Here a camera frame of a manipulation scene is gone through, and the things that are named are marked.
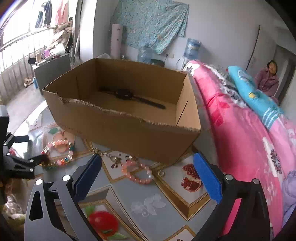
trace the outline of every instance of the beaded bracelet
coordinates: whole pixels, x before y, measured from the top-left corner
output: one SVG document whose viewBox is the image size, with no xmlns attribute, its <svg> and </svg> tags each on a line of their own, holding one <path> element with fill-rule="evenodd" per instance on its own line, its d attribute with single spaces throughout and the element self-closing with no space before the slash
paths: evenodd
<svg viewBox="0 0 296 241">
<path fill-rule="evenodd" d="M 149 166 L 146 166 L 143 163 L 138 164 L 136 161 L 127 160 L 126 163 L 121 165 L 121 167 L 122 167 L 121 171 L 125 174 L 125 176 L 135 183 L 149 184 L 154 178 Z M 131 175 L 131 173 L 128 172 L 128 169 L 127 169 L 128 167 L 139 167 L 139 168 L 145 169 L 147 171 L 148 178 L 147 179 L 140 179 L 140 178 L 137 178 L 137 177 Z"/>
<path fill-rule="evenodd" d="M 55 162 L 49 164 L 48 166 L 45 166 L 45 168 L 62 166 L 62 165 L 69 163 L 73 159 L 74 146 L 73 146 L 73 143 L 69 142 L 68 140 L 58 140 L 58 141 L 49 142 L 47 144 L 47 146 L 44 148 L 44 150 L 41 152 L 41 154 L 49 154 L 49 152 L 52 148 L 55 148 L 59 145 L 68 145 L 69 146 L 68 156 L 66 158 L 55 161 Z"/>
</svg>

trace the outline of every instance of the small box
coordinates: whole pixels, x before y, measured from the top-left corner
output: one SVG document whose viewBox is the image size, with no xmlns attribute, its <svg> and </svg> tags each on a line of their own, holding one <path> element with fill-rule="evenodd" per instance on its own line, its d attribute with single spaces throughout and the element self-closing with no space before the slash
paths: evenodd
<svg viewBox="0 0 296 241">
<path fill-rule="evenodd" d="M 128 89 L 160 109 L 100 91 Z M 189 77 L 127 60 L 91 59 L 43 90 L 56 123 L 84 139 L 164 164 L 176 162 L 200 134 Z"/>
</svg>

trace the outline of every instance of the metal railing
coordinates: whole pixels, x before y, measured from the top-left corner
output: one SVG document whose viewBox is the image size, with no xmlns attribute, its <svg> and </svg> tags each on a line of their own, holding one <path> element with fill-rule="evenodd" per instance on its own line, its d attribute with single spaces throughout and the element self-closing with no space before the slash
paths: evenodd
<svg viewBox="0 0 296 241">
<path fill-rule="evenodd" d="M 43 53 L 54 34 L 54 27 L 28 32 L 0 48 L 0 100 L 7 103 L 24 88 L 24 79 L 34 76 L 28 59 Z"/>
</svg>

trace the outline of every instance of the person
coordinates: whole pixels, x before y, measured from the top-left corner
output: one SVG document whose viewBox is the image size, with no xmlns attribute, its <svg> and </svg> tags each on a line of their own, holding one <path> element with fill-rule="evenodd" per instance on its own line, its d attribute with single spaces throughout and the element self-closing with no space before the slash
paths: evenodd
<svg viewBox="0 0 296 241">
<path fill-rule="evenodd" d="M 277 99 L 273 96 L 279 87 L 279 78 L 276 75 L 277 70 L 276 62 L 271 60 L 268 62 L 266 68 L 260 70 L 254 79 L 257 89 L 261 90 L 269 97 L 272 97 L 276 102 Z"/>
</svg>

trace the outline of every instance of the concrete floor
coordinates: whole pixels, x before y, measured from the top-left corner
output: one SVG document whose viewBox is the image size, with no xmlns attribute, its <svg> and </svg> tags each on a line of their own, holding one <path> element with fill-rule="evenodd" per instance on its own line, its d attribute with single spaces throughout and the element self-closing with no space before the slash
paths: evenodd
<svg viewBox="0 0 296 241">
<path fill-rule="evenodd" d="M 39 89 L 35 89 L 34 84 L 21 90 L 6 105 L 9 114 L 8 131 L 14 133 L 44 100 Z"/>
</svg>

